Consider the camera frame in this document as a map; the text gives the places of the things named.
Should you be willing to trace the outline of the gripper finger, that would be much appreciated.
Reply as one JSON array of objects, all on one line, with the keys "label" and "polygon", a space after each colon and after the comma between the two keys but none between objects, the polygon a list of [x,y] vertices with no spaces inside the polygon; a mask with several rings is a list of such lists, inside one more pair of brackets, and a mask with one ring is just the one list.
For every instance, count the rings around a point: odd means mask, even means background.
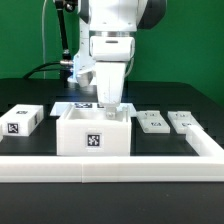
[{"label": "gripper finger", "polygon": [[116,108],[115,107],[106,107],[106,116],[107,117],[114,117],[116,114]]}]

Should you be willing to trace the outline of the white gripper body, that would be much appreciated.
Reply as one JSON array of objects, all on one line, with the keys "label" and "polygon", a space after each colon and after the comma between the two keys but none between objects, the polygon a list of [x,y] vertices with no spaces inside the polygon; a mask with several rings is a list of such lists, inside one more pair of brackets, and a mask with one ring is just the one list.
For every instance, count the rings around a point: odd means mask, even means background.
[{"label": "white gripper body", "polygon": [[90,54],[95,61],[97,95],[101,106],[120,104],[126,66],[134,52],[133,37],[90,38]]}]

